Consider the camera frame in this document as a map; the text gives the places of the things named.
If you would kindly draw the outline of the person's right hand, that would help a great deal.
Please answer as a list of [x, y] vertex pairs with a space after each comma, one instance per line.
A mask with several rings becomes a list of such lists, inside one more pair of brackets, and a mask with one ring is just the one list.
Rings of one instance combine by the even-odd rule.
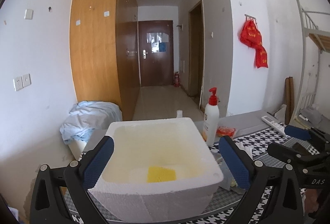
[[321, 191], [321, 189], [306, 189], [304, 200], [304, 209], [306, 215], [317, 212], [319, 210], [318, 197]]

